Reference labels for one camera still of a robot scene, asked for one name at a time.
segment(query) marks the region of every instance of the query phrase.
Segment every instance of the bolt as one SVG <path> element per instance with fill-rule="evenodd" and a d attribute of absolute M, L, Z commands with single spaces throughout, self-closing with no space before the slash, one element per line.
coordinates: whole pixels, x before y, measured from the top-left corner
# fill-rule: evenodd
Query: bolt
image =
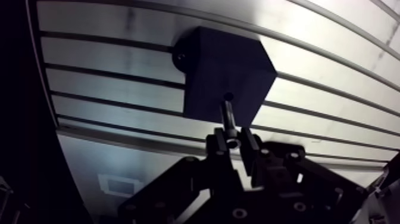
<path fill-rule="evenodd" d="M 291 153 L 290 156 L 292 158 L 299 158 L 299 154 L 297 154 L 297 153 Z"/>
<path fill-rule="evenodd" d="M 247 216 L 247 211 L 245 209 L 237 208 L 232 211 L 232 216 L 235 219 L 244 219 Z"/>
<path fill-rule="evenodd" d="M 178 60 L 182 60 L 182 59 L 184 59 L 186 56 L 185 56 L 185 54 L 179 54 L 178 55 Z"/>
<path fill-rule="evenodd" d="M 266 149 L 266 148 L 263 148 L 263 149 L 261 150 L 261 153 L 267 155 L 267 154 L 270 153 L 270 150 L 268 150 L 268 149 Z"/>
<path fill-rule="evenodd" d="M 296 211 L 303 212 L 306 210 L 307 206 L 303 202 L 296 202 L 293 208 L 295 208 Z"/>
<path fill-rule="evenodd" d="M 342 188 L 335 188 L 335 192 L 338 194 L 343 194 L 343 189 Z"/>

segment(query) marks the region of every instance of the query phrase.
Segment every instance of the black block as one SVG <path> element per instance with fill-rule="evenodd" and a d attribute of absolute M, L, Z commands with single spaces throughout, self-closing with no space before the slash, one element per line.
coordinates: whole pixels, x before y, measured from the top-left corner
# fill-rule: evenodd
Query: black block
<path fill-rule="evenodd" d="M 236 124 L 243 127 L 277 76 L 260 41 L 204 27 L 178 40 L 173 62 L 186 74 L 185 117 L 221 123 L 220 103 L 232 94 Z"/>

